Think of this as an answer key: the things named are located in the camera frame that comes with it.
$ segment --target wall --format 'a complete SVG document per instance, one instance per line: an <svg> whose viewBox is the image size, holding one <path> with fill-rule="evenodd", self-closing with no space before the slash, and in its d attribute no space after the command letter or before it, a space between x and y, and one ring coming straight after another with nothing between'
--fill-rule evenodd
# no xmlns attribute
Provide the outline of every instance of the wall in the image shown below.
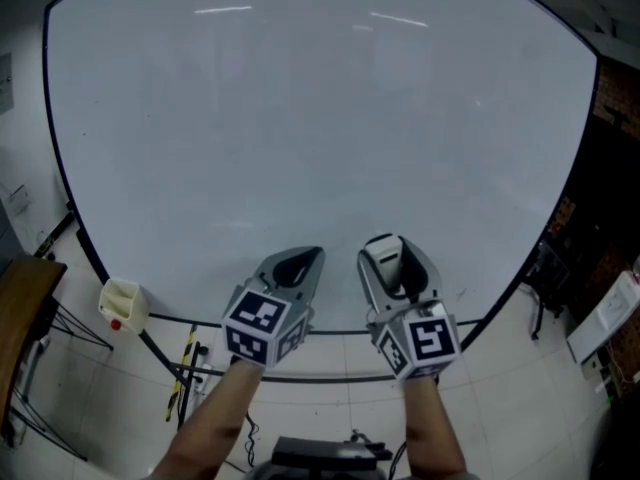
<svg viewBox="0 0 640 480"><path fill-rule="evenodd" d="M622 131L640 140L640 71L615 60L603 59L593 113L613 122L608 106L626 115Z"/></svg>
<svg viewBox="0 0 640 480"><path fill-rule="evenodd" d="M0 54L12 53L14 108L0 115L0 200L24 184L32 203L11 224L35 252L67 213L55 161L42 81L42 26L50 0L28 0L0 23Z"/></svg>

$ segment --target wire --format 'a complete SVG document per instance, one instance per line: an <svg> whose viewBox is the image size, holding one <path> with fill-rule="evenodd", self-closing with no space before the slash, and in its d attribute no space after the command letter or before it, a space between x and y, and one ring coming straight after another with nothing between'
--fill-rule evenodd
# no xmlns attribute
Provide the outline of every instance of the wire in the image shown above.
<svg viewBox="0 0 640 480"><path fill-rule="evenodd" d="M253 436L255 436L260 431L260 427L256 425L256 422L251 419L251 416L249 416L248 412L246 419L249 422L249 425L251 425L251 430L249 430L249 436L247 437L247 441L244 443L244 449L247 452L247 462L249 463L249 466L253 468L253 460L255 459L254 448L256 446L256 442L253 439Z"/></svg>
<svg viewBox="0 0 640 480"><path fill-rule="evenodd" d="M633 382L625 379L624 373L622 373L622 368L620 368L620 365L618 365L618 363L616 363L616 360L613 358L613 349L611 348L611 340L609 340L609 342L607 343L607 352L609 352L609 357L611 358L611 362L616 365L616 368L618 369L618 373L620 373L620 379L622 380L622 383L633 384Z"/></svg>
<svg viewBox="0 0 640 480"><path fill-rule="evenodd" d="M185 387L181 383L180 384L180 391L178 392L178 419L180 418L180 411L182 410L182 396L184 394L184 391L185 391Z"/></svg>
<svg viewBox="0 0 640 480"><path fill-rule="evenodd" d="M406 449L407 449L407 442L405 441L400 445L400 448L398 448L398 451L396 452L395 456L393 457L393 460L391 461L388 480L393 480L393 477L396 474L396 468L398 467L398 463L400 462L400 459L402 458L402 454Z"/></svg>
<svg viewBox="0 0 640 480"><path fill-rule="evenodd" d="M240 473L242 473L243 475L247 474L247 472L244 469L239 468L238 466L236 466L235 464L229 462L228 460L225 460L224 463L228 464L229 466L231 466L236 471L240 471Z"/></svg>

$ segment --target tiled floor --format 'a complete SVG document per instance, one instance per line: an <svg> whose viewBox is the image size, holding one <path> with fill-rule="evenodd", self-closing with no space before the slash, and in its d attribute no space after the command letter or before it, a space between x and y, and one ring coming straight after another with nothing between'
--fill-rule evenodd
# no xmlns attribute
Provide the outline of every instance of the tiled floor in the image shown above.
<svg viewBox="0 0 640 480"><path fill-rule="evenodd" d="M74 231L65 232L55 246L58 259L69 265L58 298L115 351L52 331L32 403L90 462L74 460L28 432L17 449L0 448L0 477L6 480L141 478L175 433L175 417L164 421L172 377L137 337L111 331L98 314L101 286ZM441 378L442 398L469 470L483 480L586 479L597 437L609 422L605 395L594 390L597 381L585 381L571 360L564 341L566 316L554 321L546 314L540 341L534 343L528 336L534 307L526 290L516 291ZM188 325L151 319L148 331L171 359L179 360ZM459 331L463 337L469 327ZM224 368L229 357L216 334L216 329L199 328L197 339L209 346L207 361ZM278 370L313 377L388 374L366 336L311 336ZM211 378L205 391L215 383ZM396 382L263 383L250 412L260 425L256 462L269 457L280 435L342 440L357 428L393 450L404 439L402 392ZM243 437L230 460L246 468ZM407 474L405 457L397 478ZM228 467L221 472L221 478L240 477Z"/></svg>

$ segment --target forearm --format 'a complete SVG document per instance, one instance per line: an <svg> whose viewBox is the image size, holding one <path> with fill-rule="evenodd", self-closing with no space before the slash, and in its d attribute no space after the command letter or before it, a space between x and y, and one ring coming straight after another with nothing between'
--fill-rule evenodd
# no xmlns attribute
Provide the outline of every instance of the forearm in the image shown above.
<svg viewBox="0 0 640 480"><path fill-rule="evenodd" d="M464 456L435 381L431 378L407 381L404 401L411 475L430 480L465 472Z"/></svg>
<svg viewBox="0 0 640 480"><path fill-rule="evenodd" d="M174 437L154 473L163 479L214 478L242 430L262 373L245 361L231 365Z"/></svg>

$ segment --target white floor tile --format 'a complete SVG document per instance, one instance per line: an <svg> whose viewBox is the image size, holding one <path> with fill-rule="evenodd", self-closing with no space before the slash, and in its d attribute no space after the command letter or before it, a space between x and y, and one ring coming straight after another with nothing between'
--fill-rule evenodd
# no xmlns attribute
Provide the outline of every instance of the white floor tile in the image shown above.
<svg viewBox="0 0 640 480"><path fill-rule="evenodd" d="M602 382L601 377L596 375L585 380L580 366L573 361L566 344L557 352L545 357L544 362L556 387L570 432L605 407L606 390L603 389L599 393L595 391L596 386Z"/></svg>
<svg viewBox="0 0 640 480"><path fill-rule="evenodd" d="M456 327L458 332L458 341L462 343L462 341L471 333L476 325L477 324L458 325Z"/></svg>
<svg viewBox="0 0 640 480"><path fill-rule="evenodd" d="M371 343L369 334L351 335L344 337L347 372L350 377L366 377L389 375L391 369Z"/></svg>
<svg viewBox="0 0 640 480"><path fill-rule="evenodd" d="M97 465L76 459L73 466L73 480L117 480L116 477L100 469Z"/></svg>
<svg viewBox="0 0 640 480"><path fill-rule="evenodd" d="M464 386L465 384L469 384L469 382L467 365L465 364L464 357L461 357L447 366L440 374L440 384L438 386L440 391L444 391L446 389Z"/></svg>
<svg viewBox="0 0 640 480"><path fill-rule="evenodd" d="M531 297L516 290L464 353L472 381L513 370L540 358L540 351L528 338L534 307Z"/></svg>
<svg viewBox="0 0 640 480"><path fill-rule="evenodd" d="M603 407L571 433L571 445L580 480L590 477L593 459L610 428L611 410Z"/></svg>
<svg viewBox="0 0 640 480"><path fill-rule="evenodd" d="M491 452L494 478L509 478L568 435L542 360L473 385Z"/></svg>
<svg viewBox="0 0 640 480"><path fill-rule="evenodd" d="M349 406L288 405L254 402L249 408L251 418L260 427L255 436L255 464L271 458L280 436L322 441L344 441L351 435ZM246 469L247 453L244 444L249 425L245 424L229 460Z"/></svg>
<svg viewBox="0 0 640 480"><path fill-rule="evenodd" d="M395 379L349 384L349 400L352 404L401 399L402 396L402 382Z"/></svg>
<svg viewBox="0 0 640 480"><path fill-rule="evenodd" d="M220 377L209 377L204 393L209 394ZM349 390L346 384L290 384L262 381L258 387L254 402L280 404L346 404L349 403Z"/></svg>
<svg viewBox="0 0 640 480"><path fill-rule="evenodd" d="M553 451L513 476L511 480L579 480L579 478L571 441L566 438Z"/></svg>
<svg viewBox="0 0 640 480"><path fill-rule="evenodd" d="M102 441L103 435L127 434L166 450L177 425L175 412L171 422L165 422L171 393L169 386L101 366L82 421L82 437L110 447L112 443Z"/></svg>
<svg viewBox="0 0 640 480"><path fill-rule="evenodd" d="M84 446L89 461L95 468L103 471L97 480L145 478L151 474L167 451L167 446L113 426L102 432L87 435L85 439Z"/></svg>
<svg viewBox="0 0 640 480"><path fill-rule="evenodd" d="M38 362L29 402L54 430L74 446L97 363L51 342ZM25 409L14 404L20 412Z"/></svg>
<svg viewBox="0 0 640 480"><path fill-rule="evenodd" d="M222 333L216 340L213 365L217 370L226 370L231 354L225 349ZM342 336L310 335L297 350L291 352L267 375L280 377L346 377L344 342Z"/></svg>
<svg viewBox="0 0 640 480"><path fill-rule="evenodd" d="M69 480L73 475L73 457L32 430L14 449L0 445L0 464L7 480Z"/></svg>
<svg viewBox="0 0 640 480"><path fill-rule="evenodd" d="M58 237L50 252L56 255L56 261L69 266L91 269L91 264L84 254L76 233L80 229L77 222L73 222Z"/></svg>

